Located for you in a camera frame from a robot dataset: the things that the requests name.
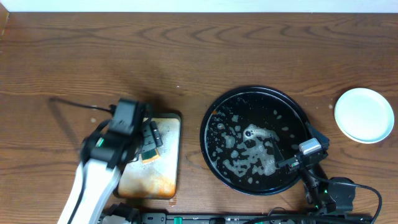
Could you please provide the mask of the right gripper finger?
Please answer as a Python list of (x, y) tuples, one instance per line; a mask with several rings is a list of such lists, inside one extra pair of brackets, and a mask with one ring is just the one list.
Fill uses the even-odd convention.
[(272, 148), (274, 151), (275, 166), (276, 166), (276, 168), (281, 168), (283, 166), (282, 163), (284, 162), (284, 157), (281, 154), (276, 142), (274, 141), (274, 138), (271, 137), (270, 140), (271, 140)]
[(305, 125), (311, 137), (315, 138), (320, 143), (322, 149), (328, 149), (330, 146), (330, 140), (321, 132), (316, 130), (308, 121), (305, 123)]

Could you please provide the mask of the green and yellow sponge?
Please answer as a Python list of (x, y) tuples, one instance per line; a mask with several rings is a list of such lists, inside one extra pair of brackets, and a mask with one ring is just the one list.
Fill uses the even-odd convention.
[(147, 164), (157, 160), (160, 154), (157, 149), (151, 149), (150, 151), (143, 152), (141, 154), (141, 159), (143, 164)]

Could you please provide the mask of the light blue plate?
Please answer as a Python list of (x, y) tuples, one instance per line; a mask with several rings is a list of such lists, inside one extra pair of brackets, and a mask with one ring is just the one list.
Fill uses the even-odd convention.
[(336, 125), (338, 126), (339, 130), (349, 139), (359, 142), (361, 144), (374, 144), (377, 142), (381, 142), (383, 141), (385, 138), (374, 138), (374, 139), (358, 139), (355, 137), (352, 137), (351, 135), (349, 135), (343, 128), (342, 126), (338, 123), (338, 120), (335, 119)]
[(334, 117), (342, 128), (358, 139), (387, 138), (394, 128), (389, 102), (369, 88), (353, 88), (337, 100)]

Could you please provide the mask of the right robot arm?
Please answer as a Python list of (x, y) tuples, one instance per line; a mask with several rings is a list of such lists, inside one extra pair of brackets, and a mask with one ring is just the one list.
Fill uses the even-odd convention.
[(355, 187), (344, 177), (329, 179), (320, 162), (328, 156), (330, 140), (310, 123), (305, 123), (310, 138), (298, 145), (298, 152), (284, 157), (282, 149), (271, 139), (275, 166), (288, 174), (298, 174), (302, 179), (307, 202), (313, 204), (322, 215), (345, 216), (353, 211)]

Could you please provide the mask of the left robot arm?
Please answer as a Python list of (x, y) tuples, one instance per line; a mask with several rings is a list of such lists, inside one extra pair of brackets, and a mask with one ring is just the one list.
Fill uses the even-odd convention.
[(98, 223), (125, 167), (139, 159), (153, 159), (162, 145), (155, 121), (145, 120), (132, 135), (111, 129), (102, 133), (110, 123), (103, 121), (83, 140), (80, 163), (59, 223)]

